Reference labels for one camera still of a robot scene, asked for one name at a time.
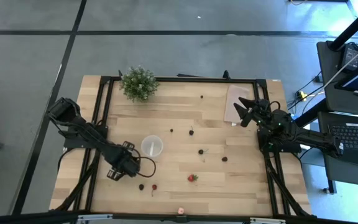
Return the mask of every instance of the plastic cup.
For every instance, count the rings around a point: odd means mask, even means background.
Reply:
[[[158,136],[147,136],[143,139],[141,148],[146,156],[156,157],[162,152],[162,140]]]

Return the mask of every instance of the wooden tabletop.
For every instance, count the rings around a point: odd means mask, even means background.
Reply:
[[[84,76],[77,103],[81,115],[91,121],[100,76]],[[163,152],[154,160],[157,171],[151,178],[137,175],[116,182],[106,177],[110,165],[100,160],[92,201],[93,212],[176,214],[179,207],[192,215],[272,215],[264,159],[259,152],[255,123],[247,128],[225,123],[224,109],[228,83],[161,82],[155,96],[147,103],[126,99],[119,82],[114,82],[107,125],[108,139],[116,144],[129,141],[140,150],[148,135],[159,136]],[[250,90],[251,84],[236,83]],[[280,80],[267,80],[270,101],[277,100],[286,110]],[[102,114],[107,93],[102,97]],[[194,135],[188,134],[193,128]],[[202,156],[198,150],[208,150]],[[50,208],[56,208],[78,182],[84,149],[67,154],[62,160]],[[291,154],[281,153],[285,183],[297,202],[310,212],[310,205],[299,161]],[[142,174],[153,166],[141,162]],[[196,182],[187,181],[190,174]],[[145,189],[139,190],[139,184]],[[152,185],[158,189],[152,197]],[[85,206],[87,186],[80,208]],[[279,211],[280,191],[276,186]]]

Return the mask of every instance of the green plant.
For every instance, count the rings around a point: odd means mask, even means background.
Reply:
[[[145,102],[154,95],[160,85],[150,70],[142,67],[131,67],[129,72],[121,78],[120,89],[124,89],[127,99],[132,102]]]

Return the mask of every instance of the concrete floor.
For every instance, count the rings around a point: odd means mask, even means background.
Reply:
[[[80,0],[0,0],[0,29],[71,30]],[[353,20],[346,4],[286,1],[89,0],[81,30],[339,31]],[[68,36],[0,36],[0,215],[9,213]],[[158,76],[177,73],[274,78],[287,100],[319,72],[317,37],[216,35],[77,36],[59,97],[76,98],[83,75],[116,75],[142,65]],[[318,85],[311,84],[306,92]],[[24,212],[45,212],[63,138],[48,129]],[[358,185],[338,183],[326,195],[323,167],[304,166],[313,214],[358,222]],[[139,223],[140,221],[115,221]]]

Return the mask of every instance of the strawberry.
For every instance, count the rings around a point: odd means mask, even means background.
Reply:
[[[187,177],[187,180],[190,182],[197,181],[197,179],[198,179],[198,176],[194,175],[194,174],[191,174],[189,177]]]

